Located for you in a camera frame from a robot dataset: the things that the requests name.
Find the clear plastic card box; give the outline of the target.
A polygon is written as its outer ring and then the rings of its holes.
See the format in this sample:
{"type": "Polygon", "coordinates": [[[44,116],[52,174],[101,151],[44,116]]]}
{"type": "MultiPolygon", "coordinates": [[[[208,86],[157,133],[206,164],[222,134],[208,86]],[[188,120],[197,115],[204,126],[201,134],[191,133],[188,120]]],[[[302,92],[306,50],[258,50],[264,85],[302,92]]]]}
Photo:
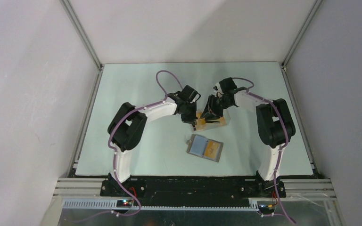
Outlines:
{"type": "Polygon", "coordinates": [[[202,112],[203,112],[202,109],[197,110],[196,113],[197,119],[195,120],[195,125],[191,125],[191,131],[193,133],[209,129],[216,129],[219,127],[227,126],[230,123],[230,115],[227,110],[223,112],[223,117],[219,119],[210,119],[208,121],[200,118],[202,112]]]}

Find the grey card holder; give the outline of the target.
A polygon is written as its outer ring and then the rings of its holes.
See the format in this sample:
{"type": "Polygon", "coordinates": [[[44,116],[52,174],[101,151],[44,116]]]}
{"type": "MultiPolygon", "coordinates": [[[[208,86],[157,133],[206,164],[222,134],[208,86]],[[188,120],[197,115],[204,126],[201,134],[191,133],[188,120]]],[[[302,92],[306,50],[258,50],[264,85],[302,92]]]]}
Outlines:
{"type": "Polygon", "coordinates": [[[192,134],[190,139],[187,141],[188,147],[187,147],[186,153],[191,154],[191,155],[196,156],[196,157],[199,157],[199,158],[210,160],[210,159],[205,158],[203,156],[206,145],[207,145],[207,142],[209,140],[219,142],[221,144],[221,147],[220,147],[218,155],[217,155],[217,159],[214,161],[214,162],[219,162],[220,158],[221,158],[221,154],[222,154],[223,142],[216,141],[216,140],[213,140],[213,139],[209,139],[209,138],[206,138],[206,137],[201,136],[201,135],[192,134]]]}

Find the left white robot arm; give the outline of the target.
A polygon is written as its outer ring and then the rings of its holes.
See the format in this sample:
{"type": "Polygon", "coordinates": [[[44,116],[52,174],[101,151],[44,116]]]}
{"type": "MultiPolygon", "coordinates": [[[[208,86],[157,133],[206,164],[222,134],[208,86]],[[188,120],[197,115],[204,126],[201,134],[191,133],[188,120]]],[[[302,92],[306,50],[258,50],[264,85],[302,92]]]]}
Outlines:
{"type": "Polygon", "coordinates": [[[147,123],[160,118],[180,115],[181,121],[195,125],[197,121],[197,101],[201,95],[186,85],[181,91],[166,94],[163,100],[136,107],[129,102],[121,105],[108,126],[108,147],[114,150],[113,169],[110,174],[115,179],[112,190],[119,196],[129,193],[132,149],[140,142],[147,123]]]}

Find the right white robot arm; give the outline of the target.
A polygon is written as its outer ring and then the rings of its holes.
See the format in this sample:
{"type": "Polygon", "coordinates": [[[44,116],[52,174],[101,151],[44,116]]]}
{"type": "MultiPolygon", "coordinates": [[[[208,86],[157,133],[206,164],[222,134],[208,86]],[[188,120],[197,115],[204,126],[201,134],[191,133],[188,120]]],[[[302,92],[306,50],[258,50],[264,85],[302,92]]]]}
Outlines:
{"type": "Polygon", "coordinates": [[[223,111],[232,106],[243,107],[256,113],[260,140],[269,148],[257,171],[255,190],[262,197],[269,196],[279,184],[280,163],[286,147],[296,133],[288,104],[285,99],[269,100],[251,91],[248,87],[238,87],[236,78],[229,77],[214,86],[214,94],[200,116],[209,123],[223,116],[223,111]]]}

